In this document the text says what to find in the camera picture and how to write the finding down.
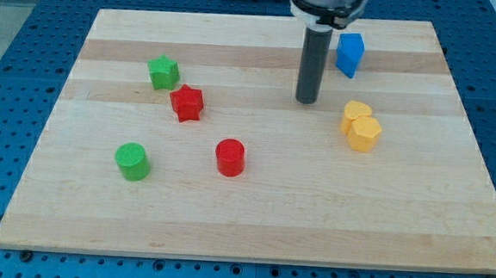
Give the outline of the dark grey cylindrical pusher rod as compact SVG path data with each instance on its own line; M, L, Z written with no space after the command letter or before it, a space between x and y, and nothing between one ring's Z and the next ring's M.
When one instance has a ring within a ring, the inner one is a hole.
M331 37L331 30L306 29L295 92L296 100L302 104L314 104L318 99Z

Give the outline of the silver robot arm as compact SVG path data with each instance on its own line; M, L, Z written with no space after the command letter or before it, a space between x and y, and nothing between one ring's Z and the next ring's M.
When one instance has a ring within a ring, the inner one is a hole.
M318 99L333 31L343 30L364 12L369 0L290 0L290 11L305 24L295 98L306 105Z

